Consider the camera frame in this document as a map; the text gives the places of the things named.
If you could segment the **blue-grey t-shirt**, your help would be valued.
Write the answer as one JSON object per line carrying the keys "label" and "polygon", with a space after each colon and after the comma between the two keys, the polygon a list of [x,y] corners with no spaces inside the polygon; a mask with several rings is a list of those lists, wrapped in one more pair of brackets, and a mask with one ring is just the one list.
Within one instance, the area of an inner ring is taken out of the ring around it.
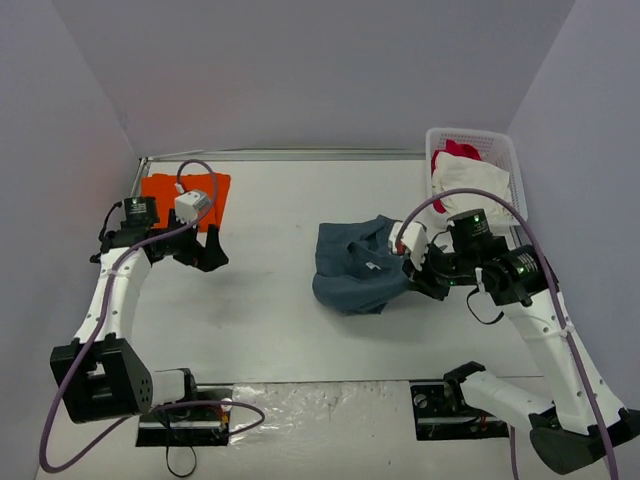
{"label": "blue-grey t-shirt", "polygon": [[405,260],[388,244],[395,224],[383,215],[320,224],[312,279],[316,300],[344,315],[379,314],[391,300],[414,291]]}

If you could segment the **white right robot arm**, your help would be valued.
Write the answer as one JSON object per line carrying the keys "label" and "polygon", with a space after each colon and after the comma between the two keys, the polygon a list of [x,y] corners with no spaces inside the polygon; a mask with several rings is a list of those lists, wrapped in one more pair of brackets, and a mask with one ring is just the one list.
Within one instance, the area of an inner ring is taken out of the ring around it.
{"label": "white right robot arm", "polygon": [[541,461],[559,475],[573,473],[639,435],[639,413],[610,390],[567,318],[559,285],[543,273],[530,245],[510,248],[481,209],[450,218],[452,251],[444,252],[425,227],[395,225],[393,253],[417,289],[443,300],[453,287],[487,294],[525,342],[551,393],[531,394],[468,362],[443,376],[446,406],[486,412],[526,433]]}

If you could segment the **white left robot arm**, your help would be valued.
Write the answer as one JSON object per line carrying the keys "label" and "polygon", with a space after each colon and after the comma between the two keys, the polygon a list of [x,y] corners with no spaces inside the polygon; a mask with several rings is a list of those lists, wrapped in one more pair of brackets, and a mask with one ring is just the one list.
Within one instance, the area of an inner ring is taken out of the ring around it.
{"label": "white left robot arm", "polygon": [[217,226],[208,227],[204,243],[197,239],[195,222],[212,202],[199,190],[178,195],[165,228],[156,225],[155,198],[130,197],[119,205],[124,210],[119,229],[101,231],[100,251],[91,259],[100,273],[85,320],[70,343],[53,349],[50,366],[75,423],[144,415],[161,405],[189,418],[200,409],[202,396],[191,371],[151,371],[130,337],[142,286],[154,264],[171,257],[211,272],[228,263]]}

